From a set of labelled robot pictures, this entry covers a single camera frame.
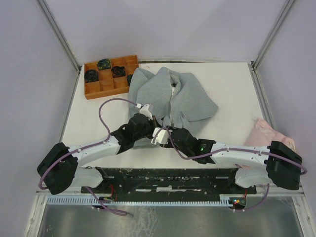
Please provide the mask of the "grey zip jacket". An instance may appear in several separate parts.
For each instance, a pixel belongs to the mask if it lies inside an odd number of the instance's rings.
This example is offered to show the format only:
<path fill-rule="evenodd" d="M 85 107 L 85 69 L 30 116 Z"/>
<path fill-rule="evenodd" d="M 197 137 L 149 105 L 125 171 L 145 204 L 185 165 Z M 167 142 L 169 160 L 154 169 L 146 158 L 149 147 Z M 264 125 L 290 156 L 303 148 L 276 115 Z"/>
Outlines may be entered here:
<path fill-rule="evenodd" d="M 203 130 L 218 106 L 192 73 L 179 73 L 166 67 L 153 74 L 138 68 L 133 73 L 128 99 L 151 104 L 159 125 L 185 128 L 193 136 Z"/>

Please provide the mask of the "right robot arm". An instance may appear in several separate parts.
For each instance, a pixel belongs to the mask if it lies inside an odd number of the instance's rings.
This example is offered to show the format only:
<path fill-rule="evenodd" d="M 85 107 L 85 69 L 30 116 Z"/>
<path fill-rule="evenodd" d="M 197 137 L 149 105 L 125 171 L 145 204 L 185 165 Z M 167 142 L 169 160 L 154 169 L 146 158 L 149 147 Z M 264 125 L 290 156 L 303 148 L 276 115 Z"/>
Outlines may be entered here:
<path fill-rule="evenodd" d="M 270 183 L 295 191 L 299 189 L 301 175 L 306 173 L 302 158 L 279 141 L 261 147 L 231 146 L 197 139 L 184 128 L 163 127 L 154 130 L 152 143 L 174 148 L 182 159 L 200 164 L 237 165 L 235 175 L 226 181 L 227 189 L 232 193 Z"/>

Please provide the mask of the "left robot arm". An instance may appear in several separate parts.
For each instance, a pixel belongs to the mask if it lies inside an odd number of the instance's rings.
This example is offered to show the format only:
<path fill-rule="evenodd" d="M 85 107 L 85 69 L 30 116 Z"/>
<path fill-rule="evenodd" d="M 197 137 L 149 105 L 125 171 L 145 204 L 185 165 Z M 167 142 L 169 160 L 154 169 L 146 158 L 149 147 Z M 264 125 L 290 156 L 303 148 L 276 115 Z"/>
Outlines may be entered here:
<path fill-rule="evenodd" d="M 109 180 L 97 168 L 86 169 L 83 166 L 100 158 L 126 152 L 143 138 L 152 139 L 156 127 L 158 122 L 155 116 L 137 113 L 107 138 L 73 147 L 63 142 L 55 144 L 37 167 L 39 188 L 48 189 L 53 195 L 69 187 L 84 186 L 100 193 L 105 192 L 109 188 Z"/>

